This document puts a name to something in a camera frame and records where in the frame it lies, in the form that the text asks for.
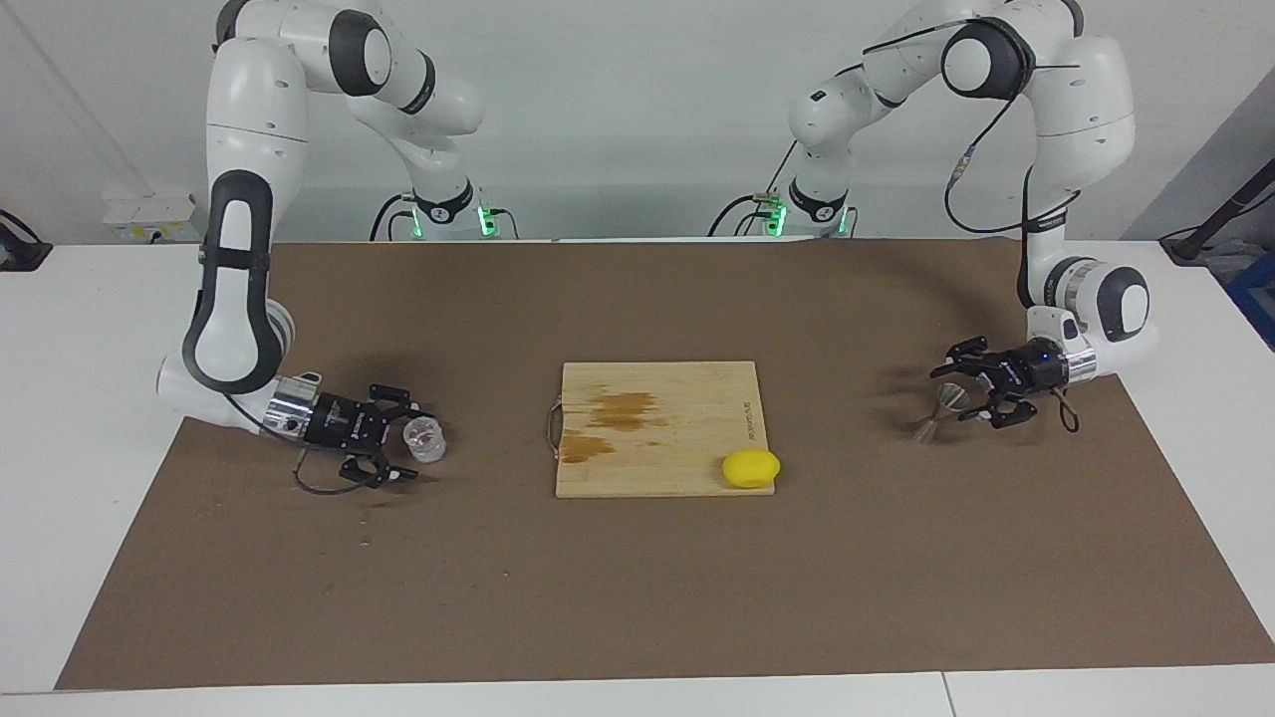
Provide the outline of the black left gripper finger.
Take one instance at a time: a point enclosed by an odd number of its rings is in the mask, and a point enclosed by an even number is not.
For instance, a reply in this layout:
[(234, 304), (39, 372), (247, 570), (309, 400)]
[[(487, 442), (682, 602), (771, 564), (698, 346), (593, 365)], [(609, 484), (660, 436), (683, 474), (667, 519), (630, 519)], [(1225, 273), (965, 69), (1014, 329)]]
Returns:
[(1005, 381), (1009, 379), (1006, 353), (994, 353), (989, 350), (984, 336), (965, 339), (950, 347), (943, 355), (943, 364), (938, 364), (928, 378), (938, 379), (952, 373), (961, 373), (974, 379), (984, 378), (988, 381)]
[(1021, 425), (1034, 418), (1038, 410), (1028, 398), (1042, 393), (1042, 387), (1030, 387), (1028, 390), (1010, 390), (1006, 387), (988, 387), (986, 402), (975, 407), (960, 411), (958, 421), (973, 421), (984, 418), (992, 427), (1011, 427)]

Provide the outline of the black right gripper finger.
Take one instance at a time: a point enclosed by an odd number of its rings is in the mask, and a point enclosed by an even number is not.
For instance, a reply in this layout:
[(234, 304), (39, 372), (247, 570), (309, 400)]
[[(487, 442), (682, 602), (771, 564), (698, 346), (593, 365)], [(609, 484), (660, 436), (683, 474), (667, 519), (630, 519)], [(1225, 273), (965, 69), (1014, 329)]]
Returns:
[(419, 476), (414, 469), (391, 466), (380, 447), (340, 447), (338, 452), (346, 455), (339, 476), (357, 486), (377, 489), (382, 484), (414, 481)]
[(419, 408), (419, 404), (411, 399), (409, 390), (405, 387), (390, 387), (382, 384), (371, 384), (368, 387), (368, 403), (374, 404), (377, 410), (377, 415), (385, 421), (397, 421), (398, 418), (436, 418), (433, 413), (428, 413)]

